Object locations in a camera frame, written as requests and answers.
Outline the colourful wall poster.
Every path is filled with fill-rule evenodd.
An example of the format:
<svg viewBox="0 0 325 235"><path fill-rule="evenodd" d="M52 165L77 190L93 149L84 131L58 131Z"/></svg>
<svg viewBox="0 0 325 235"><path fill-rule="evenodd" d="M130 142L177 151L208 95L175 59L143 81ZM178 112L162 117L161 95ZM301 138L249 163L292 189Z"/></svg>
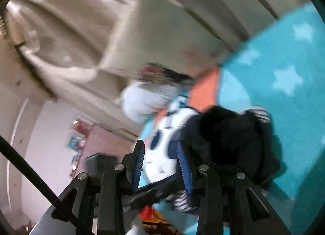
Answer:
<svg viewBox="0 0 325 235"><path fill-rule="evenodd" d="M70 178L74 178L94 122L82 115L75 115L68 129L66 147L74 152L71 161Z"/></svg>

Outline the cream floral butterfly pillow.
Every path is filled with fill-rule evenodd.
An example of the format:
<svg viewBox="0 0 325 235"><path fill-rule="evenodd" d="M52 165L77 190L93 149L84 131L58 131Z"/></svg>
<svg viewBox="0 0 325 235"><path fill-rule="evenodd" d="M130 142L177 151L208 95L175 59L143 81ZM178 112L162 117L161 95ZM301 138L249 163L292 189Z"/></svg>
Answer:
<svg viewBox="0 0 325 235"><path fill-rule="evenodd" d="M99 68L138 79L152 64L190 77L221 63L229 48L172 0L130 0L114 24Z"/></svg>

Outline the white pillow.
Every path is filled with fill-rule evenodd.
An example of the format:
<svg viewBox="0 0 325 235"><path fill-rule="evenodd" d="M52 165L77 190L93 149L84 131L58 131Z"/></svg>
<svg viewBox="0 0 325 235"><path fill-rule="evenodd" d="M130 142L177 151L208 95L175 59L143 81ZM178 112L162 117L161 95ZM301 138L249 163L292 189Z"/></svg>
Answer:
<svg viewBox="0 0 325 235"><path fill-rule="evenodd" d="M135 81L123 89L114 103L131 121L143 124L180 93L180 86Z"/></svg>

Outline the turquoise cartoon fleece blanket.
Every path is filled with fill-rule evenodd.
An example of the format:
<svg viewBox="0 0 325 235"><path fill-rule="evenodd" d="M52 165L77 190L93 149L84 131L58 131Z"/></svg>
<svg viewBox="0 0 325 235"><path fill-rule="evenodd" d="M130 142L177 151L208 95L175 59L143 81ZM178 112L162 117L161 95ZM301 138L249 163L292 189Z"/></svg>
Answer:
<svg viewBox="0 0 325 235"><path fill-rule="evenodd" d="M213 105L270 112L283 166L267 199L292 234L304 234L324 203L324 22L315 6L280 19L172 102Z"/></svg>

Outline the beige patterned curtain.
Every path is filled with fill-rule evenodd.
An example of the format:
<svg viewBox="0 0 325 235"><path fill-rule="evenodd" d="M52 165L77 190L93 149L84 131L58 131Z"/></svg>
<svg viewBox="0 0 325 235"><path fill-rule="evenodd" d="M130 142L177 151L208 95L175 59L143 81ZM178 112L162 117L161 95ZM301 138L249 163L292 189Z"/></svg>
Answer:
<svg viewBox="0 0 325 235"><path fill-rule="evenodd" d="M172 0L229 48L226 56L308 0ZM109 127L141 127L114 103L136 79L99 63L110 32L130 0L1 0L5 31L47 89Z"/></svg>

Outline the navy striped pants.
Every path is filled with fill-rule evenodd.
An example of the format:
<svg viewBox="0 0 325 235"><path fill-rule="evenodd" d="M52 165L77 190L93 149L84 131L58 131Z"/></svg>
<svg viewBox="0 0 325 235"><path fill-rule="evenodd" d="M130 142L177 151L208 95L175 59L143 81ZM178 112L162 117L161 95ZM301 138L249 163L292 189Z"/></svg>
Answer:
<svg viewBox="0 0 325 235"><path fill-rule="evenodd" d="M167 155L177 157L177 146L190 147L196 165L206 164L225 177L242 172L259 186L280 172L271 116L266 108L253 106L237 113L214 106L191 117L168 144Z"/></svg>

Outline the dark box by wall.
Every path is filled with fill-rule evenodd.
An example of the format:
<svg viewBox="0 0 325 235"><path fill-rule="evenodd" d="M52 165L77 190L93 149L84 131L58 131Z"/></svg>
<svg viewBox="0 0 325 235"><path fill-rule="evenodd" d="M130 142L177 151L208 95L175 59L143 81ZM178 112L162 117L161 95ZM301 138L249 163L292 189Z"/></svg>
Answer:
<svg viewBox="0 0 325 235"><path fill-rule="evenodd" d="M102 178L104 172L117 164L117 157L104 153L96 153L84 160L85 172L96 178Z"/></svg>

